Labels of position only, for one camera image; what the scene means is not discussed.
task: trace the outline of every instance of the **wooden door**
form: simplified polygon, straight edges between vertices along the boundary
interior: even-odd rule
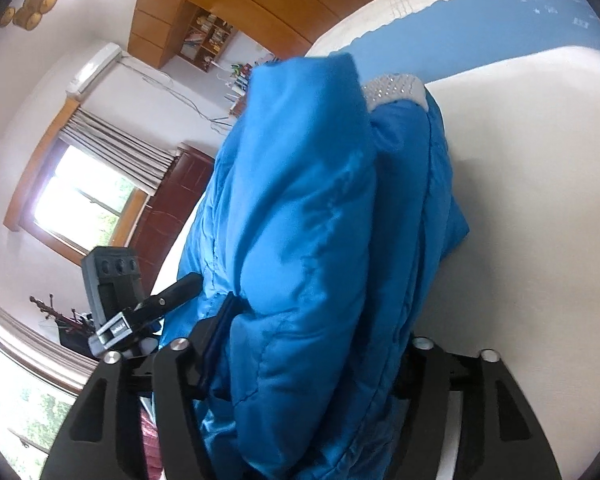
[[[129,243],[138,252],[142,286],[149,294],[160,268],[206,189],[214,160],[187,148],[171,165],[144,208]]]

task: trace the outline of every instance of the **pink cloth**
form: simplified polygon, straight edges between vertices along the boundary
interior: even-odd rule
[[[149,480],[158,480],[162,474],[162,456],[158,430],[152,423],[145,410],[141,410],[142,442],[144,443],[144,458]]]

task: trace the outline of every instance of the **ceiling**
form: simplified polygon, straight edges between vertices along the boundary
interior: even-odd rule
[[[98,39],[126,46],[135,3],[58,0],[31,32],[14,25],[0,28],[0,138],[24,99],[63,56]]]

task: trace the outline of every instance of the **lampshade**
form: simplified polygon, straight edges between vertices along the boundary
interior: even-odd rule
[[[0,17],[0,27],[6,27],[7,25],[9,25],[11,23],[11,20],[13,19],[13,16],[16,13],[16,8],[15,7],[7,7],[6,9],[4,9],[4,12],[2,13],[2,16]]]
[[[58,0],[24,0],[22,7],[31,12],[46,14],[54,8]]]
[[[25,7],[18,9],[13,17],[13,25],[23,28],[24,30],[33,30],[42,20],[42,14],[32,12]]]

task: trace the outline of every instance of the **white air conditioner unit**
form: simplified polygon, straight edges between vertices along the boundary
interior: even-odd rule
[[[66,88],[66,94],[78,102],[82,101],[89,85],[121,54],[122,49],[119,45],[107,43],[85,66],[82,67],[80,72],[75,75],[69,83],[69,86]]]

